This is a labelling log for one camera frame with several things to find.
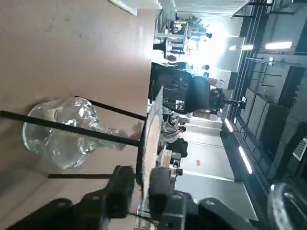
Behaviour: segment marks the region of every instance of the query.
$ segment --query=desk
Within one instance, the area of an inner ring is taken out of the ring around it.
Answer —
[[[159,162],[159,166],[168,168],[170,165],[171,157],[172,157],[172,151],[167,150],[165,145],[157,159],[157,161]]]
[[[133,16],[106,0],[10,0],[1,3],[0,11],[2,110],[27,114],[39,101],[79,95],[146,115],[155,11]],[[129,135],[137,123],[97,112],[102,124]],[[77,202],[107,184],[47,179],[59,171],[26,150],[18,122],[0,120],[0,136],[0,229],[54,198]],[[103,149],[65,173],[112,173],[118,164],[135,165],[136,154],[135,147]],[[114,220],[110,229],[131,229],[127,221]]]

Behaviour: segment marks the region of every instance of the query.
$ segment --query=black chair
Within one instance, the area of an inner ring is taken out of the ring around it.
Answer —
[[[163,57],[166,58],[167,38],[165,38],[162,43],[154,44],[153,49],[158,49],[158,50],[163,51]]]
[[[162,86],[164,99],[184,101],[184,108],[180,110],[165,103],[164,106],[172,111],[186,114],[210,108],[210,84],[204,77],[192,77],[188,72],[152,63],[148,94],[150,101],[157,96]]]

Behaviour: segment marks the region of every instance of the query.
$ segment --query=white wall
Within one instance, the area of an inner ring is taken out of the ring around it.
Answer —
[[[223,26],[229,35],[231,36],[240,36],[241,32],[241,27],[242,27],[242,22],[243,18],[231,18],[231,17],[204,17],[201,18],[201,21],[204,25],[213,25],[213,24],[218,24]]]
[[[225,82],[223,89],[228,88],[230,75],[231,75],[231,71],[221,70],[221,69],[218,69],[217,67],[210,69],[210,78],[223,80]]]
[[[231,46],[241,48],[244,43],[244,39],[245,37],[229,37],[225,40],[225,50],[215,64],[217,69],[238,72],[242,50],[229,50],[229,48]]]

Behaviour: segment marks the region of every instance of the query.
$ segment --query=glass flask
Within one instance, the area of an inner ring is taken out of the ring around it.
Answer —
[[[274,184],[268,197],[268,214],[272,229],[307,229],[307,200],[286,183]]]
[[[93,105],[80,97],[40,103],[31,110],[29,116],[128,137],[123,130],[101,126]],[[122,150],[126,146],[30,123],[24,123],[23,140],[31,152],[41,155],[61,169],[78,167],[99,147]]]

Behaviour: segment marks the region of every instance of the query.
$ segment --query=chair backrest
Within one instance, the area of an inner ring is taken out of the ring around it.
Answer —
[[[179,153],[179,152],[172,152],[172,158],[174,160],[180,160],[181,159],[181,153]]]
[[[184,101],[184,114],[209,109],[210,84],[204,77],[152,63],[151,79],[153,100],[163,86],[163,99]]]

